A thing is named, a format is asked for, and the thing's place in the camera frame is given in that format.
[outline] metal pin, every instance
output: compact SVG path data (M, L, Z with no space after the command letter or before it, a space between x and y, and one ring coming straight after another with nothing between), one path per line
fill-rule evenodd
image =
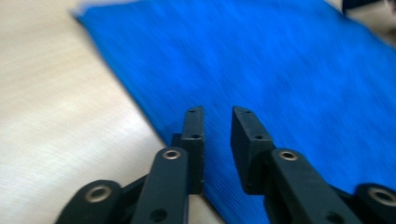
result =
M180 152L176 150L167 150L163 153L163 156L168 160L175 160L180 157Z
M89 203L99 203L111 194L111 188L105 185L99 185L96 186L92 189L90 189L86 194L85 194L85 200Z
M385 189L369 188L369 195L378 203L396 207L396 196Z
M280 158L286 161L297 161L298 156L290 151L281 151L279 152Z

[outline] blue towel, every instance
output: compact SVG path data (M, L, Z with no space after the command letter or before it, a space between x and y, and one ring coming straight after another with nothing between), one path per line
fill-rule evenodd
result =
M232 106L347 192L396 189L396 51L321 0L148 0L78 20L158 135L205 107L205 195L227 223L266 223L241 188Z

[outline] blue fabric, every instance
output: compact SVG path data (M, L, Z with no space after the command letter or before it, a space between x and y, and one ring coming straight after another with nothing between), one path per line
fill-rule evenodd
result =
M265 223L230 149L232 106L330 184L396 189L396 52L321 0L151 0L78 16L167 143L205 106L205 194L227 223Z

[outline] table surface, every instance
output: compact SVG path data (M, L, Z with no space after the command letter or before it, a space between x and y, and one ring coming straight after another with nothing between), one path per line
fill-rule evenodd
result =
M78 189L125 186L164 147L70 15L78 2L0 3L0 223L53 223ZM200 196L189 221L222 223Z

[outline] blue cloth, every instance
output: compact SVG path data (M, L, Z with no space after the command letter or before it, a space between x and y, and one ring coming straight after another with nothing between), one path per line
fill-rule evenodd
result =
M396 51L321 0L151 0L78 20L167 143L205 107L205 194L227 223L266 223L230 148L232 106L328 183L396 189Z

